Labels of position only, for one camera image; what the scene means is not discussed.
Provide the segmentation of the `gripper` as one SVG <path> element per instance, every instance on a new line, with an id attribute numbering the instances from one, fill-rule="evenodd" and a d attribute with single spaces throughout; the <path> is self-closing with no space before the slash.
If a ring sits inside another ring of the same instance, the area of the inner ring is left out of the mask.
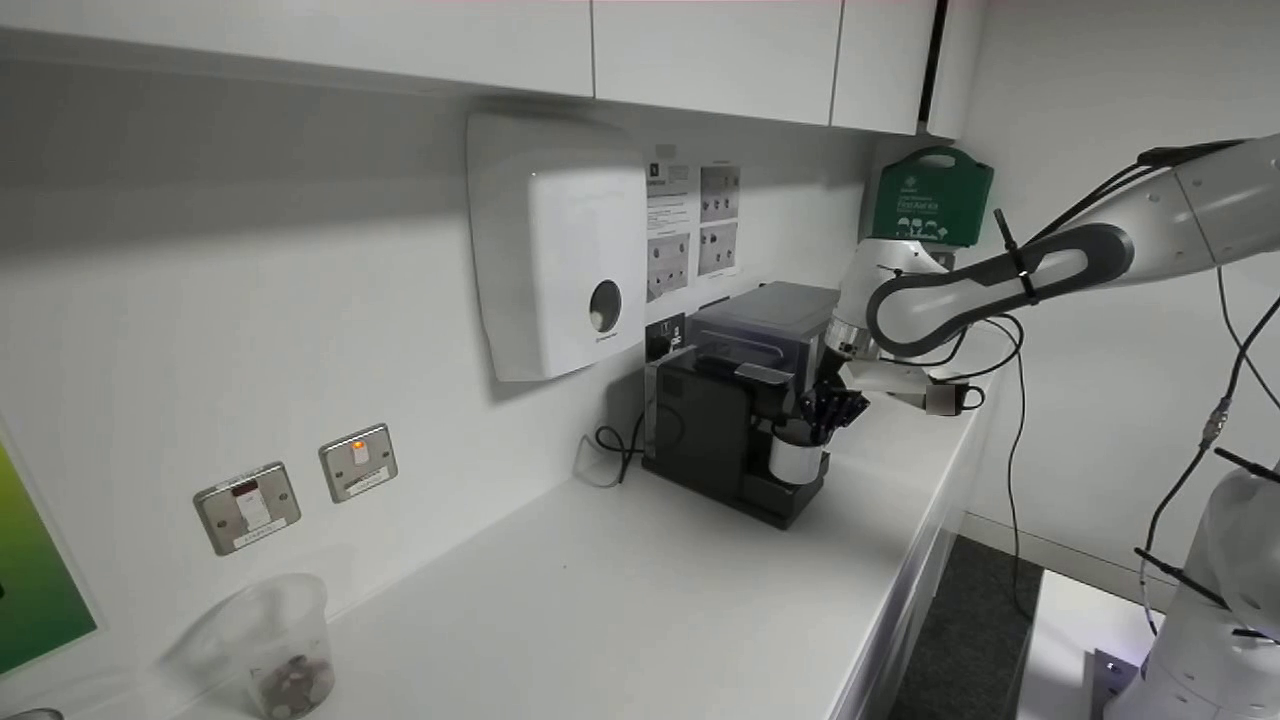
<path id="1" fill-rule="evenodd" d="M 841 379 L 840 373 L 849 360 L 846 352 L 823 345 L 812 389 L 799 400 L 800 415 L 814 446 L 827 445 L 835 429 L 851 425 L 870 406 L 863 392 L 850 389 Z"/>

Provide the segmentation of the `white cup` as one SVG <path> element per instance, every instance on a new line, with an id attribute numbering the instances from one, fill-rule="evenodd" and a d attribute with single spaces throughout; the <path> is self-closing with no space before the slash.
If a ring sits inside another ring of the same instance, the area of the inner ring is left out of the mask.
<path id="1" fill-rule="evenodd" d="M 788 419 L 771 428 L 768 470 L 773 478 L 791 486 L 808 486 L 822 474 L 826 447 L 814 439 L 803 419 Z"/>

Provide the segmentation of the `black coffee maker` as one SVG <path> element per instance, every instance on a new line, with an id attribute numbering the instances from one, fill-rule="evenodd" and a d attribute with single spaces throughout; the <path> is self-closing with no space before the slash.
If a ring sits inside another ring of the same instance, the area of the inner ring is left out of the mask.
<path id="1" fill-rule="evenodd" d="M 643 466 L 658 477 L 786 529 L 819 479 L 791 486 L 768 470 L 771 428 L 803 419 L 836 290 L 771 282 L 707 305 L 685 345 L 645 368 Z"/>

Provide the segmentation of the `short instruction sheet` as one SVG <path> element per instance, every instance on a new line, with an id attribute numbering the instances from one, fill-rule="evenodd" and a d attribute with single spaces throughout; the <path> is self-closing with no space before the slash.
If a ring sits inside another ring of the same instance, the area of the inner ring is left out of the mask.
<path id="1" fill-rule="evenodd" d="M 739 261 L 741 168 L 703 167 L 699 181 L 698 275 L 719 275 Z"/>

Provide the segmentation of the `green first aid box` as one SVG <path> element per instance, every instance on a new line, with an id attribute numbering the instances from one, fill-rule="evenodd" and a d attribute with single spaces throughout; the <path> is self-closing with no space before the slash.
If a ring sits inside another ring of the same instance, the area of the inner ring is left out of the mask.
<path id="1" fill-rule="evenodd" d="M 879 172 L 867 236 L 969 249 L 980 237 L 993 181 L 995 168 L 963 150 L 910 152 Z"/>

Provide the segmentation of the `tall instruction sheet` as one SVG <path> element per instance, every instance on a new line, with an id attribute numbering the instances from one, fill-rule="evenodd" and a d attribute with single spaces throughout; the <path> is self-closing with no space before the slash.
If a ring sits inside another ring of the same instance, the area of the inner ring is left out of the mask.
<path id="1" fill-rule="evenodd" d="M 658 143 L 646 156 L 646 301 L 689 286 L 698 187 L 677 146 Z"/>

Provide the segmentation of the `white paper towel dispenser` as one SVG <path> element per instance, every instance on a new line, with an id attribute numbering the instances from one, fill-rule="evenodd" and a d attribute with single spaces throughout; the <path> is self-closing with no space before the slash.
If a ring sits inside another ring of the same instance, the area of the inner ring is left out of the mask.
<path id="1" fill-rule="evenodd" d="M 645 165 L 600 122 L 476 113 L 466 172 L 477 299 L 495 378 L 541 382 L 643 341 Z"/>

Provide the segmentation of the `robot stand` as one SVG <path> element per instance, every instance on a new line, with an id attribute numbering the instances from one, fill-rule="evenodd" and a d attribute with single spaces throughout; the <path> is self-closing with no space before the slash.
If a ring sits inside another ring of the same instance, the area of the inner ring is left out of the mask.
<path id="1" fill-rule="evenodd" d="M 1006 720 L 1092 720 L 1094 652 L 1138 666 L 1152 644 L 1142 606 L 1046 570 Z"/>

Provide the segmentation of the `clear jug with coins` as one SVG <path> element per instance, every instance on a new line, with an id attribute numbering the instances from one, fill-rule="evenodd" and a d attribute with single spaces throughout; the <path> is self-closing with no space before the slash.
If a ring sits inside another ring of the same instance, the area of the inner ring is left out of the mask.
<path id="1" fill-rule="evenodd" d="M 198 618 L 160 667 L 192 691 L 228 684 L 262 720 L 302 720 L 337 685 L 326 603 L 310 573 L 256 582 Z"/>

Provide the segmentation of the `green poster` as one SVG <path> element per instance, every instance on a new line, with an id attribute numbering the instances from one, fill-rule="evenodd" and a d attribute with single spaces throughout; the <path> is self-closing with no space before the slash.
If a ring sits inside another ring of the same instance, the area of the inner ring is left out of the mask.
<path id="1" fill-rule="evenodd" d="M 0 676 L 102 630 L 67 533 L 0 418 Z"/>

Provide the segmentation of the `black wall socket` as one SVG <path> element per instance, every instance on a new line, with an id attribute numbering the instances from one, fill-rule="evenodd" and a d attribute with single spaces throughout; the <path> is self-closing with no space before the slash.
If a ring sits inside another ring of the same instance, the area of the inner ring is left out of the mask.
<path id="1" fill-rule="evenodd" d="M 645 363 L 654 363 L 685 345 L 686 314 L 652 322 L 645 328 Z"/>

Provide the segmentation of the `steel switch plate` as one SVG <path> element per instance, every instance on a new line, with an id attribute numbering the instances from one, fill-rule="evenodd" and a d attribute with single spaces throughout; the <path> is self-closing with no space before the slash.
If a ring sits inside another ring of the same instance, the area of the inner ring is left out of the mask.
<path id="1" fill-rule="evenodd" d="M 399 474 L 390 428 L 385 423 L 323 445 L 317 459 L 333 503 L 347 502 Z"/>
<path id="2" fill-rule="evenodd" d="M 302 518 L 282 461 L 201 489 L 192 503 L 218 557 L 238 552 Z"/>

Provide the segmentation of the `white wall cabinets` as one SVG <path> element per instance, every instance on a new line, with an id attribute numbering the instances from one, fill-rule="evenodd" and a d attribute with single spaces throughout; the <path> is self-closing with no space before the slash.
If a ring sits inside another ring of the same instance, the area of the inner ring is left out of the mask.
<path id="1" fill-rule="evenodd" d="M 956 138 L 988 0 L 0 0 L 0 60 L 470 85 Z"/>

